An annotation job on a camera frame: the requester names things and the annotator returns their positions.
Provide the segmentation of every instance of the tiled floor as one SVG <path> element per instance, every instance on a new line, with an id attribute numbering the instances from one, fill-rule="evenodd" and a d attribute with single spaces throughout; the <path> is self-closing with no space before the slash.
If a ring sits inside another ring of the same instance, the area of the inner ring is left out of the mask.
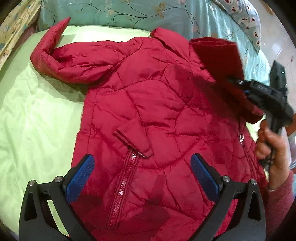
<path id="1" fill-rule="evenodd" d="M 289 103 L 296 110 L 296 49 L 285 28 L 275 15 L 270 15 L 259 0 L 249 0 L 257 9 L 261 20 L 261 50 L 272 65 L 277 60 L 286 68 Z"/>

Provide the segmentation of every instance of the silver bolt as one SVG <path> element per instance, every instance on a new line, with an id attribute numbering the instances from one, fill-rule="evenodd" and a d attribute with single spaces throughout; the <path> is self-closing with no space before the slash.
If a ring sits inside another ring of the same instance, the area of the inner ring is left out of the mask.
<path id="1" fill-rule="evenodd" d="M 224 182 L 230 182 L 230 177 L 229 176 L 223 176 L 222 177 Z"/>
<path id="2" fill-rule="evenodd" d="M 29 186 L 33 186 L 35 184 L 34 180 L 29 181 Z"/>
<path id="3" fill-rule="evenodd" d="M 62 180 L 63 180 L 63 177 L 61 177 L 61 176 L 58 176 L 58 177 L 56 177 L 56 178 L 54 179 L 54 181 L 55 181 L 56 183 L 60 183 Z"/>
<path id="4" fill-rule="evenodd" d="M 256 185 L 256 184 L 257 184 L 257 182 L 256 182 L 255 179 L 251 179 L 250 182 L 251 182 L 253 185 Z"/>

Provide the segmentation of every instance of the light green sheet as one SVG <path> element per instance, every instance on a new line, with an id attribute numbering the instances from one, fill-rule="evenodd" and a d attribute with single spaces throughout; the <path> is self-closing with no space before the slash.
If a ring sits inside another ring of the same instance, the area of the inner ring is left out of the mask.
<path id="1" fill-rule="evenodd" d="M 32 35 L 0 71 L 0 219 L 17 234 L 27 183 L 31 179 L 51 182 L 69 170 L 84 101 L 84 86 L 73 89 L 40 75 L 32 66 L 30 54 L 44 34 Z M 149 36 L 149 32 L 69 26 L 58 47 L 82 41 L 128 41 L 137 36 Z M 66 233 L 56 212 L 54 218 Z"/>

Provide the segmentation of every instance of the blue textured pad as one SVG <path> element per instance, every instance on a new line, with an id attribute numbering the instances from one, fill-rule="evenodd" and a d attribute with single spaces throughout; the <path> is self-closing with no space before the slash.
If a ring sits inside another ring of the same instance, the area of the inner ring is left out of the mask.
<path id="1" fill-rule="evenodd" d="M 190 165 L 208 199 L 213 202 L 218 201 L 220 199 L 219 186 L 195 154 L 191 157 Z"/>
<path id="2" fill-rule="evenodd" d="M 94 157 L 89 155 L 66 187 L 65 198 L 68 203 L 74 202 L 78 199 L 93 170 Z"/>

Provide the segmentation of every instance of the red puffer jacket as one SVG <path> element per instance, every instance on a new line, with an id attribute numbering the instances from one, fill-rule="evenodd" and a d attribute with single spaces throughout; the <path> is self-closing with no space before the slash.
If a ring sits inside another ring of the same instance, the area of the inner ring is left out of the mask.
<path id="1" fill-rule="evenodd" d="M 31 61 L 90 84 L 72 165 L 86 153 L 96 164 L 73 207 L 98 240 L 187 240 L 213 206 L 190 169 L 194 153 L 221 175 L 266 186 L 245 127 L 262 112 L 226 81 L 243 79 L 235 43 L 158 28 L 151 38 L 54 49 L 68 22 L 50 28 Z"/>

